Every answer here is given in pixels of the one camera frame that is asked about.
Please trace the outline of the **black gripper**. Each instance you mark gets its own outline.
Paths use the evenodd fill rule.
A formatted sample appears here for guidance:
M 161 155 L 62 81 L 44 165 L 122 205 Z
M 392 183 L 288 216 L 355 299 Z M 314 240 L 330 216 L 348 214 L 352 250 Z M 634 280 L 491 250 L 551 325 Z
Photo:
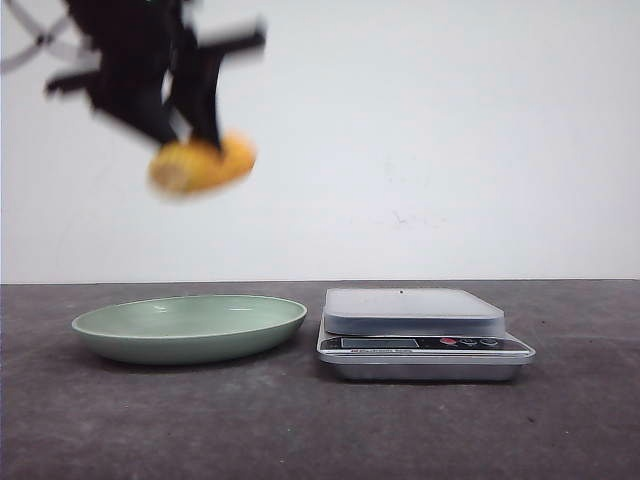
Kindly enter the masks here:
M 262 49 L 266 30 L 200 40 L 184 1 L 68 1 L 72 22 L 99 57 L 96 68 L 53 77 L 49 94 L 85 92 L 92 106 L 164 145 L 179 140 L 180 115 L 191 136 L 221 149 L 216 92 L 223 61 Z

